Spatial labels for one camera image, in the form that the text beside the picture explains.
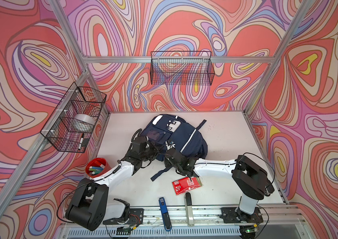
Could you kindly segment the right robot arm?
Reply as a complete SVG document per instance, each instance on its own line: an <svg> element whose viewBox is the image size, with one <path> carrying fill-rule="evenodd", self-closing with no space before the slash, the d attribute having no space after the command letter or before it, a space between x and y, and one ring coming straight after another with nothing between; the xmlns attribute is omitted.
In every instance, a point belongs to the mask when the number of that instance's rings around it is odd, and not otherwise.
<svg viewBox="0 0 338 239"><path fill-rule="evenodd" d="M239 155L236 160L212 161L186 157L172 148L166 152L165 162L182 176L233 179L243 193L239 212L246 215L254 214L257 203L275 191L274 181L268 179L267 171L245 153Z"/></svg>

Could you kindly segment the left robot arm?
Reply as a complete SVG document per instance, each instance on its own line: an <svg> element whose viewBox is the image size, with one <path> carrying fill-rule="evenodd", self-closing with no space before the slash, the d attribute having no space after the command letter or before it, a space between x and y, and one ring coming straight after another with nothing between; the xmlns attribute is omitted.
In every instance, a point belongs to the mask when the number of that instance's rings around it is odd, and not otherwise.
<svg viewBox="0 0 338 239"><path fill-rule="evenodd" d="M130 204L122 199L109 200L109 192L121 182L132 177L143 163L151 162L159 154L159 147L145 136L135 138L117 166L94 179L82 179L72 191L73 197L65 212L69 223L78 224L90 231L105 221L119 224L130 223L135 218L130 213Z"/></svg>

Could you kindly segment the navy blue backpack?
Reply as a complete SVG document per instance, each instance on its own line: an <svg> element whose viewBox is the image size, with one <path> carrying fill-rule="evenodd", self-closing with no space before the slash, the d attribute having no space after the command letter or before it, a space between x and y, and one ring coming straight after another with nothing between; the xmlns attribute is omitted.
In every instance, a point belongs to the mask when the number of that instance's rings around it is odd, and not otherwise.
<svg viewBox="0 0 338 239"><path fill-rule="evenodd" d="M187 157L205 159L208 154L208 145L200 129L206 122L207 120L204 119L197 127L194 127L179 116L162 114L150 121L142 130L141 136L146 136L157 147L159 154L156 159L159 161L164 162L165 153L171 148L175 148ZM173 168L165 162L164 165L165 169L152 176L152 181Z"/></svg>

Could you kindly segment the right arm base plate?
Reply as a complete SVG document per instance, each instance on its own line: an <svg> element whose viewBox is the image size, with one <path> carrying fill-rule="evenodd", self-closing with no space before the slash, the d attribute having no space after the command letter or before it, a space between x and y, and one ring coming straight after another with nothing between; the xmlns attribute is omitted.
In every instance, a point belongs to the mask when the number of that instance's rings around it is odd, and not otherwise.
<svg viewBox="0 0 338 239"><path fill-rule="evenodd" d="M263 223L263 217L259 207L255 207L254 213L249 215L242 212L239 207L222 207L220 218L226 224L257 224Z"/></svg>

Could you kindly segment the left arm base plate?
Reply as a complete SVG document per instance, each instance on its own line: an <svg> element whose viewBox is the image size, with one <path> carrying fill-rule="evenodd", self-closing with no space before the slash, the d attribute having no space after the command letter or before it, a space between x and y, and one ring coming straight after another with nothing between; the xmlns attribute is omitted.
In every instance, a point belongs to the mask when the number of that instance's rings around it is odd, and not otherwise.
<svg viewBox="0 0 338 239"><path fill-rule="evenodd" d="M103 221L104 225L129 225L138 226L143 224L144 209L143 208L132 208L128 213L123 214L120 218L113 218Z"/></svg>

